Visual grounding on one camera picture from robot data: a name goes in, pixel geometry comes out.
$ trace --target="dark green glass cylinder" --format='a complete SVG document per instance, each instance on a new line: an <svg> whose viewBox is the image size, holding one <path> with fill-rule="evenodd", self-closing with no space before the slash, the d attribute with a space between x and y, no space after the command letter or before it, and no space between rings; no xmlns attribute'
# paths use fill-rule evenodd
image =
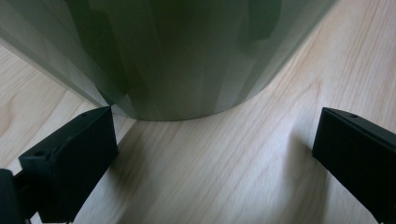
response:
<svg viewBox="0 0 396 224"><path fill-rule="evenodd" d="M334 0L0 0L0 37L134 119L211 115L261 91Z"/></svg>

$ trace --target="black plastic bracket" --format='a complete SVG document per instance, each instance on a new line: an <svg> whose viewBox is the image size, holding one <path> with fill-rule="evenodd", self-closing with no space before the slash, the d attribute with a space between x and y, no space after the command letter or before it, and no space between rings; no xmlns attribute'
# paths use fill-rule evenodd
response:
<svg viewBox="0 0 396 224"><path fill-rule="evenodd" d="M323 108L312 153L378 222L396 223L396 134Z"/></svg>
<svg viewBox="0 0 396 224"><path fill-rule="evenodd" d="M72 222L117 154L110 107L77 116L0 170L0 223Z"/></svg>

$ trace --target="wooden table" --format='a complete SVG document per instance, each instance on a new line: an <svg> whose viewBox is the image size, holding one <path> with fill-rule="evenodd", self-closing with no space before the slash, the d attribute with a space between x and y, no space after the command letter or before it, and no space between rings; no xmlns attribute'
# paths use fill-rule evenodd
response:
<svg viewBox="0 0 396 224"><path fill-rule="evenodd" d="M94 106L5 48L0 65L0 165L17 173L24 150ZM120 155L75 223L375 223L311 157L323 106L396 132L396 1L341 0L264 91L226 112L115 117Z"/></svg>

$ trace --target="wood grain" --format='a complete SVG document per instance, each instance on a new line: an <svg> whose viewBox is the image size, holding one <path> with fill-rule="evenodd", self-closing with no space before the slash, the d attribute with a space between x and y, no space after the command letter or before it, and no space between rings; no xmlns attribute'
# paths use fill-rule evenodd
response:
<svg viewBox="0 0 396 224"><path fill-rule="evenodd" d="M341 0L249 101L202 119L120 119L132 128L75 223L375 223L310 150L323 106L396 133L395 39L395 1ZM0 52L0 164L14 169L92 105Z"/></svg>

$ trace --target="light wood surface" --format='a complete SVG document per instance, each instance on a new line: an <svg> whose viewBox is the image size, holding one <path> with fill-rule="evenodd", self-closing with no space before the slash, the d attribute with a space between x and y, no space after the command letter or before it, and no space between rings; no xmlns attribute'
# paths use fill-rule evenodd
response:
<svg viewBox="0 0 396 224"><path fill-rule="evenodd" d="M17 172L18 155L93 106L4 48L0 65L0 164ZM264 91L226 112L116 118L120 155L75 223L375 223L311 157L323 106L396 133L395 1L339 1Z"/></svg>

